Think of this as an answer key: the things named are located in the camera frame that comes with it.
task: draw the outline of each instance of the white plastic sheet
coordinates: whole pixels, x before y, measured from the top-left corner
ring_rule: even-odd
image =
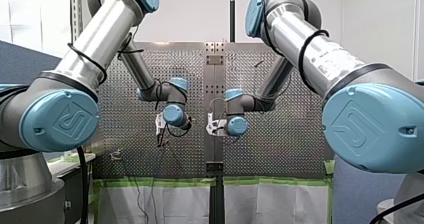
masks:
[[[327,224],[330,191],[325,185],[226,185],[225,223]]]

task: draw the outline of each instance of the green tape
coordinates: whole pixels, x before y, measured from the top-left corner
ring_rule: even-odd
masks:
[[[332,175],[334,173],[334,165],[335,165],[334,160],[325,160],[324,161],[325,172],[327,173],[327,175]]]
[[[87,159],[87,157],[90,157],[90,156],[95,156],[95,154],[85,153],[85,158],[86,159]],[[48,161],[48,163],[53,163],[53,162],[59,161],[61,159],[62,159],[61,156],[60,157],[56,157],[56,158],[50,159]],[[64,162],[79,162],[79,157],[78,157],[78,155],[72,155],[72,156],[66,157],[63,161]]]
[[[224,177],[225,186],[257,185],[269,183],[291,186],[329,186],[331,179],[298,179],[285,177]]]
[[[50,160],[48,161],[48,163],[57,162],[57,161],[59,161],[60,159],[62,159],[62,157],[56,157],[56,158],[50,159]]]
[[[122,179],[105,179],[95,180],[94,186],[96,188],[108,187],[204,187],[214,186],[214,178],[192,178],[192,179],[156,179],[151,177],[138,177]]]

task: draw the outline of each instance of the perforated metal panel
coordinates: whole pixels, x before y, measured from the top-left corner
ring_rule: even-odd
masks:
[[[168,145],[157,148],[154,122],[165,104],[155,111],[155,103],[137,100],[136,86],[125,66],[113,61],[99,94],[101,123],[93,143],[93,150],[100,154],[95,163],[96,178],[205,176],[206,161],[221,160],[225,175],[324,176],[323,161],[332,157],[332,151],[321,130],[320,98],[304,86],[296,70],[290,87],[278,98],[276,110],[246,115],[250,129],[245,137],[235,143],[226,138],[224,144],[206,137],[209,102],[222,95],[221,89],[212,92],[211,87],[221,88],[225,83],[226,89],[239,87],[245,93],[255,93],[275,59],[269,48],[227,43],[225,63],[213,66],[206,64],[205,43],[141,45],[156,78],[182,76],[189,80],[187,110],[194,118],[193,128],[179,139],[166,136]],[[219,103],[215,102],[215,108],[222,105]],[[118,149],[123,160],[112,161],[109,154]]]
[[[275,54],[262,45],[226,46],[226,87],[255,93],[267,75]],[[255,64],[263,61],[257,68]],[[300,79],[297,70],[276,110],[248,113],[249,132],[234,143],[226,138],[226,175],[322,177],[326,152],[331,152],[321,130],[321,100]]]
[[[101,155],[95,163],[95,177],[204,176],[204,46],[143,43],[141,47],[155,78],[167,81],[178,76],[189,81],[187,110],[194,120],[193,127],[181,138],[165,135],[164,142],[169,142],[158,148],[155,118],[165,103],[155,111],[155,103],[137,100],[130,74],[123,63],[114,60],[99,93],[101,121],[93,148]],[[110,154],[118,149],[122,151],[122,161],[112,161]]]

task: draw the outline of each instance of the cable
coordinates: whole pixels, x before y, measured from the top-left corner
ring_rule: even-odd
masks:
[[[224,98],[221,98],[221,97],[217,97],[217,98],[212,99],[212,100],[209,102],[209,111],[212,111],[212,104],[213,104],[215,101],[218,101],[218,100],[225,102],[225,99],[224,99]]]
[[[377,216],[375,216],[375,217],[374,217],[374,218],[370,221],[370,223],[369,223],[369,224],[378,224],[378,223],[380,223],[380,222],[383,220],[383,218],[384,218],[385,216],[387,216],[387,215],[389,215],[389,214],[391,214],[391,213],[393,213],[393,212],[395,212],[395,211],[397,211],[397,210],[400,210],[400,209],[402,209],[402,208],[404,208],[404,207],[407,207],[407,206],[409,206],[409,205],[412,205],[412,204],[414,204],[414,203],[416,203],[416,202],[422,201],[422,200],[424,200],[424,193],[422,193],[422,194],[420,194],[420,195],[418,195],[418,196],[415,196],[415,197],[413,197],[413,198],[411,198],[411,199],[408,199],[408,200],[406,200],[406,201],[404,201],[404,202],[401,202],[401,203],[399,203],[399,204],[397,204],[397,205],[394,205],[393,207],[391,207],[391,208],[389,208],[389,209],[387,209],[387,210],[383,211],[382,213],[380,213],[380,214],[378,214]]]
[[[157,78],[155,78],[155,80],[158,82],[158,87],[156,88],[156,105],[155,105],[155,110],[157,110],[158,109],[158,106],[159,106],[160,97],[162,96],[162,89],[163,89],[162,85],[163,84],[169,84],[169,85],[175,87],[184,96],[185,102],[187,102],[187,94],[185,93],[185,91],[182,88],[180,88],[180,87],[172,84],[171,82],[167,82],[167,81],[161,82]]]
[[[124,47],[120,50],[120,51],[117,51],[118,52],[118,56],[117,56],[117,59],[118,60],[122,60],[122,58],[121,58],[121,55],[122,54],[130,54],[130,53],[137,53],[137,52],[144,52],[144,49],[136,49],[136,50],[132,50],[132,51],[124,51],[125,49],[127,49],[127,47],[128,47],[128,45],[130,44],[130,42],[131,42],[131,40],[134,40],[134,37],[135,37],[135,33],[137,33],[137,31],[138,31],[138,26],[137,26],[137,29],[135,30],[135,32],[134,32],[134,35],[130,32],[129,34],[128,34],[128,37],[127,37],[127,39],[125,40],[125,43],[124,43]]]
[[[299,74],[300,74],[300,77],[301,77],[301,79],[302,79],[302,81],[303,81],[303,83],[309,88],[309,90],[311,90],[312,92],[314,92],[314,93],[317,93],[316,91],[315,91],[315,89],[308,83],[308,81],[306,80],[306,77],[305,77],[305,72],[304,72],[304,70],[303,70],[303,59],[304,59],[304,56],[305,56],[305,51],[306,51],[306,47],[308,47],[308,45],[309,45],[309,43],[311,43],[311,41],[315,38],[315,37],[317,37],[317,36],[319,36],[319,35],[321,35],[321,34],[324,34],[324,35],[326,35],[327,37],[328,36],[330,36],[330,34],[326,31],[326,30],[317,30],[316,32],[314,32],[314,34],[312,34],[311,36],[309,36],[308,38],[306,38],[306,40],[305,40],[305,42],[303,43],[303,46],[302,46],[302,48],[300,49],[300,52],[299,52],[299,59],[298,59],[298,61],[297,61],[297,68],[299,69]]]
[[[85,55],[85,53],[83,53],[82,51],[76,49],[72,43],[68,43],[68,47],[71,48],[72,51],[74,51],[75,53],[77,53],[78,56],[80,56],[80,58],[81,57],[84,57],[85,59],[87,59],[89,62],[93,63],[97,68],[100,69],[100,71],[103,73],[103,78],[99,82],[99,86],[106,81],[106,79],[107,79],[106,69],[104,69],[98,62],[94,61],[89,56]]]
[[[87,163],[85,161],[84,150],[82,147],[77,148],[78,157],[81,165],[81,175],[82,175],[82,213],[81,213],[81,224],[87,224],[88,217],[88,171]]]
[[[150,217],[147,214],[147,212],[140,205],[141,192],[140,192],[140,186],[138,185],[138,182],[137,182],[137,178],[135,176],[133,176],[133,175],[130,175],[130,173],[128,172],[127,167],[126,167],[126,164],[125,164],[125,159],[122,158],[121,160],[122,160],[122,165],[124,167],[125,175],[128,176],[128,177],[131,177],[132,176],[133,177],[133,180],[135,182],[135,185],[137,187],[137,192],[138,192],[138,195],[137,195],[137,207],[144,214],[144,216],[146,217],[146,221],[147,221],[146,223],[149,223]]]
[[[277,95],[277,97],[280,97],[280,96],[282,96],[286,91],[287,91],[287,89],[289,89],[289,87],[290,87],[290,84],[291,84],[291,79],[292,79],[292,72],[290,72],[290,76],[289,76],[289,80],[288,80],[288,83],[287,83],[287,86],[286,86],[286,88],[284,88],[284,90],[282,90],[278,95]]]
[[[147,214],[147,212],[140,206],[140,197],[141,197],[141,192],[140,192],[140,186],[138,185],[138,182],[137,182],[137,178],[135,177],[135,176],[133,176],[133,180],[134,180],[134,182],[135,182],[135,185],[136,185],[136,187],[137,187],[137,192],[138,192],[138,194],[137,194],[137,206],[138,206],[138,209],[140,209],[140,211],[144,214],[144,216],[146,217],[146,221],[147,221],[147,223],[149,223],[149,215]]]
[[[177,135],[177,134],[171,132],[171,130],[169,129],[169,125],[168,124],[166,124],[165,127],[166,127],[166,130],[168,131],[168,133],[171,134],[171,136],[173,136],[173,137],[183,137],[183,136],[187,135],[187,133],[191,129],[191,128],[189,128],[189,129],[185,130],[183,134]]]

